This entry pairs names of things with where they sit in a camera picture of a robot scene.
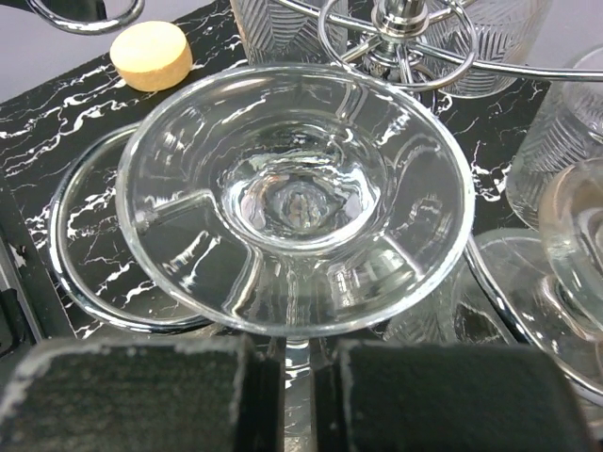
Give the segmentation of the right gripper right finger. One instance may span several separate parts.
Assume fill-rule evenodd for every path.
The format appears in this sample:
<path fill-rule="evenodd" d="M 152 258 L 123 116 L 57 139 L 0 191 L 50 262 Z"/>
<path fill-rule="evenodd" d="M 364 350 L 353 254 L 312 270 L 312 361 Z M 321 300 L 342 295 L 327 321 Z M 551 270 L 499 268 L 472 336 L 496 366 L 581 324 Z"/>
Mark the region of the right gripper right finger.
<path fill-rule="evenodd" d="M 574 390 L 528 346 L 343 340 L 314 374 L 320 451 L 595 451 Z"/>

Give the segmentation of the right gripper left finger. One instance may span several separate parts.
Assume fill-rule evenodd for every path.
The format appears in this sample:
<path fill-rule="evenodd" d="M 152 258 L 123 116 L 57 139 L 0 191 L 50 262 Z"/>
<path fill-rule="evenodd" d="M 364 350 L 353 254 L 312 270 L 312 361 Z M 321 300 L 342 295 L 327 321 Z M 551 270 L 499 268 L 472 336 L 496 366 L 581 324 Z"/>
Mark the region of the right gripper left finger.
<path fill-rule="evenodd" d="M 280 451 L 282 367 L 247 336 L 54 339 L 1 398 L 5 451 Z"/>

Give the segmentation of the clear wine glass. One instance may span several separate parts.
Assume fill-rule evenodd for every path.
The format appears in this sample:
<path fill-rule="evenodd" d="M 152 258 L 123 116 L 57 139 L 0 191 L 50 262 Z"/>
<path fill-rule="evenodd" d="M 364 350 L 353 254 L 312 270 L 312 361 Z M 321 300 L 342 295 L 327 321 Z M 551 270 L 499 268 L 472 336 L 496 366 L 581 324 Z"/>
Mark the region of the clear wine glass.
<path fill-rule="evenodd" d="M 475 189 L 413 96 L 335 66 L 251 66 L 159 104 L 119 161 L 116 211 L 145 273 L 222 325 L 310 341 L 423 300 L 460 259 Z"/>

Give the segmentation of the ribbed stemmed glass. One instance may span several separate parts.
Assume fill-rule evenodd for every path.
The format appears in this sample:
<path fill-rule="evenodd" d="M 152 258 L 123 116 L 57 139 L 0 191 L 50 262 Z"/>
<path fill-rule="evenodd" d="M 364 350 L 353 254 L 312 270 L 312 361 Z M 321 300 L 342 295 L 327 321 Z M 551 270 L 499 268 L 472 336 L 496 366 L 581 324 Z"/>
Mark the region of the ribbed stemmed glass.
<path fill-rule="evenodd" d="M 578 391 L 602 402 L 602 160 L 559 172 L 538 230 L 470 239 L 465 257 L 384 337 L 400 344 L 526 343 L 550 353 Z"/>
<path fill-rule="evenodd" d="M 554 82 L 512 162 L 506 197 L 531 229 L 546 186 L 566 167 L 602 154 L 602 84 Z"/>

